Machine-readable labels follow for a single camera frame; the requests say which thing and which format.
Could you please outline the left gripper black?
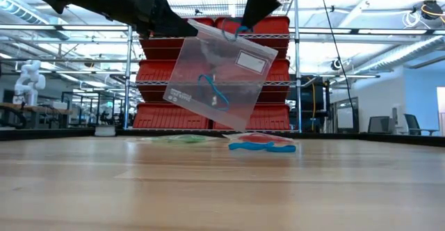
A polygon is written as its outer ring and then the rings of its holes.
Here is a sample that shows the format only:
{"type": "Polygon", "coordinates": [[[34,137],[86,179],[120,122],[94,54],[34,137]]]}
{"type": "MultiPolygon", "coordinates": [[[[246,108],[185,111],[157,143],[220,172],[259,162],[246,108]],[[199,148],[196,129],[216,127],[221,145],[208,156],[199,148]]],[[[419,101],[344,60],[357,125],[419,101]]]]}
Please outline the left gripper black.
{"type": "Polygon", "coordinates": [[[134,27],[140,38],[187,38],[198,33],[167,0],[99,0],[99,14],[134,27]]]}

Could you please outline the blue rubber band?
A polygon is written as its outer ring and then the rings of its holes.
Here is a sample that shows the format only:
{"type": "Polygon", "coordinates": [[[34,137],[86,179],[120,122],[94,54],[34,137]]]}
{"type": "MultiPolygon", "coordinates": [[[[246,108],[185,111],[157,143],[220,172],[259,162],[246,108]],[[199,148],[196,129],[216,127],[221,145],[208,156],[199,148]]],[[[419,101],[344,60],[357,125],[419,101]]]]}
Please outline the blue rubber band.
{"type": "Polygon", "coordinates": [[[236,42],[238,36],[241,33],[251,32],[252,29],[247,27],[247,26],[242,25],[241,22],[242,22],[242,19],[237,18],[237,17],[225,18],[222,21],[222,27],[223,28],[221,29],[221,33],[222,33],[223,38],[226,39],[226,41],[228,41],[228,42],[236,42]],[[234,36],[232,38],[226,36],[226,31],[224,30],[226,22],[236,22],[236,23],[240,24],[238,26],[238,28],[235,30],[234,36]]]}
{"type": "Polygon", "coordinates": [[[199,95],[205,104],[219,111],[229,111],[229,100],[214,83],[214,76],[201,74],[197,78],[199,95]]]}
{"type": "Polygon", "coordinates": [[[294,145],[284,145],[284,146],[268,146],[266,147],[267,152],[295,152],[296,146],[294,145]]]}
{"type": "Polygon", "coordinates": [[[242,142],[242,143],[230,143],[228,145],[230,150],[243,149],[243,150],[252,150],[252,151],[266,150],[273,146],[274,146],[273,142],[269,142],[269,143],[242,142]]]}

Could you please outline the clear plastic zip bag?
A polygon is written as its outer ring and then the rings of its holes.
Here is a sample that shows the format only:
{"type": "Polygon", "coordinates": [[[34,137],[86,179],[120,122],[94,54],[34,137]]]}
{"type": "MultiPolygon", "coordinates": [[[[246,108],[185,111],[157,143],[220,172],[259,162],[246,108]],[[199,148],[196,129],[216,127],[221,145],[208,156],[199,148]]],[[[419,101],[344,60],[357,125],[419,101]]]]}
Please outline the clear plastic zip bag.
{"type": "MultiPolygon", "coordinates": [[[[132,143],[165,143],[165,142],[153,142],[152,139],[154,137],[158,137],[158,136],[126,138],[125,141],[132,142],[132,143]]],[[[218,138],[218,137],[211,137],[211,136],[206,136],[206,137],[207,137],[207,141],[201,142],[201,143],[207,143],[207,142],[214,142],[214,141],[222,140],[222,138],[218,138]]]]}
{"type": "Polygon", "coordinates": [[[163,98],[244,131],[277,50],[191,19],[163,98]]]}
{"type": "MultiPolygon", "coordinates": [[[[246,134],[249,134],[249,133],[228,134],[228,135],[225,135],[225,138],[228,138],[233,143],[242,143],[245,141],[239,140],[238,138],[239,138],[239,136],[246,135],[246,134]]],[[[295,143],[295,141],[291,138],[285,138],[285,137],[281,137],[281,136],[279,136],[279,137],[282,140],[279,142],[273,142],[275,145],[291,145],[291,144],[295,143]]]]}

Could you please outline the red rubber band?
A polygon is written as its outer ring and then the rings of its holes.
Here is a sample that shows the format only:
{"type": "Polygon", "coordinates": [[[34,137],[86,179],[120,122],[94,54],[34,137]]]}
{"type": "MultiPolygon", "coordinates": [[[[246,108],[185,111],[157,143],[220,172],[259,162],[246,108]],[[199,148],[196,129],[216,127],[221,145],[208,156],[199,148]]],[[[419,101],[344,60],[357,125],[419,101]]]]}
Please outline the red rubber band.
{"type": "Polygon", "coordinates": [[[246,135],[239,136],[238,139],[252,143],[269,143],[269,142],[279,142],[282,140],[279,136],[273,136],[262,133],[249,133],[246,135]]]}

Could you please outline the red plastic bin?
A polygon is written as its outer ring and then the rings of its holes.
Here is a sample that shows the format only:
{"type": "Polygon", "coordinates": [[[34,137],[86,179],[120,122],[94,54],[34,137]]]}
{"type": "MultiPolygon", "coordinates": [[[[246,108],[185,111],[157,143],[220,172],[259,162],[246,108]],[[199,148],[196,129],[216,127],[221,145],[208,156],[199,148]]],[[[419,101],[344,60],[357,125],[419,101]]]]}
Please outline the red plastic bin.
{"type": "Polygon", "coordinates": [[[220,66],[214,68],[214,83],[229,102],[233,102],[235,98],[252,101],[256,96],[257,103],[283,104],[289,93],[288,68],[289,62],[284,59],[263,66],[261,72],[241,65],[220,66]]]}
{"type": "Polygon", "coordinates": [[[140,103],[133,128],[208,129],[209,119],[174,104],[140,103]]]}
{"type": "MultiPolygon", "coordinates": [[[[239,35],[247,35],[247,40],[251,40],[259,45],[267,46],[278,50],[276,59],[285,59],[289,46],[289,23],[286,16],[267,17],[252,29],[240,32],[239,35]]],[[[218,17],[215,26],[225,32],[235,34],[241,26],[241,18],[218,17]]]]}
{"type": "Polygon", "coordinates": [[[247,130],[290,130],[286,104],[256,104],[246,125],[247,130]]]}
{"type": "Polygon", "coordinates": [[[207,79],[215,81],[216,74],[204,61],[145,60],[139,62],[136,86],[144,102],[165,102],[166,90],[196,95],[199,86],[209,88],[207,79]]]}
{"type": "Polygon", "coordinates": [[[150,60],[176,60],[183,43],[183,38],[140,40],[145,58],[150,60]]]}

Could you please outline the black equipment stand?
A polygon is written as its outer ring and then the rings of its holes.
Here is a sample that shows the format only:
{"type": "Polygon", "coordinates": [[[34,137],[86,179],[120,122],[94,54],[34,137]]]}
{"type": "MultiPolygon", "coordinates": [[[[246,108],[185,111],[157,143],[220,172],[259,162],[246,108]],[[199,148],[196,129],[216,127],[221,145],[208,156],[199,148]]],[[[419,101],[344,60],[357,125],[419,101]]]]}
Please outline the black equipment stand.
{"type": "Polygon", "coordinates": [[[330,83],[322,77],[302,77],[301,120],[304,132],[322,133],[330,117],[330,83]]]}

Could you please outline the white tape roll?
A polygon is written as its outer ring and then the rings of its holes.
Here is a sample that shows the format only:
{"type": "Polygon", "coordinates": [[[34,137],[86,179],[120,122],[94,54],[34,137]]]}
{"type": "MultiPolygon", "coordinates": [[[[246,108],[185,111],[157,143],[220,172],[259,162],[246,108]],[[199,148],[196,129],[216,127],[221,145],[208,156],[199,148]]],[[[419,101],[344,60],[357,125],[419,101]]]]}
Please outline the white tape roll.
{"type": "Polygon", "coordinates": [[[94,136],[98,137],[112,137],[116,135],[114,125],[97,125],[95,127],[94,136]]]}

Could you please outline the black framed glass panel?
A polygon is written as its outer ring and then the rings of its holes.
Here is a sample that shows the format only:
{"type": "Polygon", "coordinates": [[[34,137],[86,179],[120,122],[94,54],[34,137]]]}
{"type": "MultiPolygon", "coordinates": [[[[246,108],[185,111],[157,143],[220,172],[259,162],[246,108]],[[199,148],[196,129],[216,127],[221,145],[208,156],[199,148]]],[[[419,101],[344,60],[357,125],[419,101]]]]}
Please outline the black framed glass panel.
{"type": "Polygon", "coordinates": [[[335,134],[357,134],[359,132],[358,98],[344,99],[330,105],[332,131],[335,134]]]}

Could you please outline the wooden background workbench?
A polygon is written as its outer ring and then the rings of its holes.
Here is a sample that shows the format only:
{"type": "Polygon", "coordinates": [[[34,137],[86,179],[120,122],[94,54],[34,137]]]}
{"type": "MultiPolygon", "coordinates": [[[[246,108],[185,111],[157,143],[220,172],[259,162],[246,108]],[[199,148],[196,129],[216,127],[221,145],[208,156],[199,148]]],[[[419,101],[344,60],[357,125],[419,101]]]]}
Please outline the wooden background workbench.
{"type": "Polygon", "coordinates": [[[68,125],[72,110],[50,105],[27,106],[0,103],[0,127],[15,129],[62,129],[68,125]]]}

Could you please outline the grey monitor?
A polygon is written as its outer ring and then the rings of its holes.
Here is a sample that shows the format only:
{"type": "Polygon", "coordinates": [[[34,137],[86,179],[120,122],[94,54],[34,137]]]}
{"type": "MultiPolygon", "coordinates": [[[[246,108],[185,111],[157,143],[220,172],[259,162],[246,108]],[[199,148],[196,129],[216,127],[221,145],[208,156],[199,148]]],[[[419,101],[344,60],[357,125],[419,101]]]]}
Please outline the grey monitor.
{"type": "Polygon", "coordinates": [[[394,121],[389,116],[373,116],[369,118],[368,133],[393,134],[394,121]]]}

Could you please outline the black office chair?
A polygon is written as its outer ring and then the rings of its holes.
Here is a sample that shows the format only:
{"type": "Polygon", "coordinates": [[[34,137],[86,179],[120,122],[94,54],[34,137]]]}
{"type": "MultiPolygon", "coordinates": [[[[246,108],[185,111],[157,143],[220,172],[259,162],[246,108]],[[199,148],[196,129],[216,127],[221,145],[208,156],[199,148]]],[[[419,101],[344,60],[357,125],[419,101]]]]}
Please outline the black office chair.
{"type": "Polygon", "coordinates": [[[415,115],[412,114],[404,114],[405,120],[407,122],[407,128],[408,128],[408,134],[413,136],[420,136],[421,135],[421,129],[419,126],[419,123],[416,119],[415,115]]]}

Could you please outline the black metal table frame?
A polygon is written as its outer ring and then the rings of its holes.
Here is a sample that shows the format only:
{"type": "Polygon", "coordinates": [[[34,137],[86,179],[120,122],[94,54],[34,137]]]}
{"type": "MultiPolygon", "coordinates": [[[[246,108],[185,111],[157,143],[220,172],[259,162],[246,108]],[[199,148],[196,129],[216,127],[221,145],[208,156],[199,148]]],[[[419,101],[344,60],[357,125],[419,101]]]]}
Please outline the black metal table frame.
{"type": "MultiPolygon", "coordinates": [[[[18,141],[44,138],[68,138],[93,136],[93,128],[70,128],[70,129],[14,129],[1,130],[0,141],[18,141]]],[[[118,136],[166,136],[176,134],[197,134],[211,137],[221,137],[224,134],[233,134],[229,130],[210,130],[210,129],[118,129],[118,136]]],[[[310,140],[354,140],[354,141],[373,141],[385,143],[404,143],[411,145],[427,145],[436,147],[445,147],[445,137],[441,136],[410,136],[410,135],[391,135],[391,134],[318,134],[318,133],[299,133],[297,131],[267,131],[267,134],[294,139],[310,140]]]]}

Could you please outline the white wall unit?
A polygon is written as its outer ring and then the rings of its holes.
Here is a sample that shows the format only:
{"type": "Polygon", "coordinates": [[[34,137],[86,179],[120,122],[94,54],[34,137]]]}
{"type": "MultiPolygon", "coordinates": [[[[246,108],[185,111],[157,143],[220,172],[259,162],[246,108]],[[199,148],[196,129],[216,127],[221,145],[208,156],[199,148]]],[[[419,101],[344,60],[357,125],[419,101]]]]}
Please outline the white wall unit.
{"type": "Polygon", "coordinates": [[[392,119],[394,122],[394,133],[400,135],[406,134],[407,127],[402,104],[394,104],[392,106],[392,119]]]}

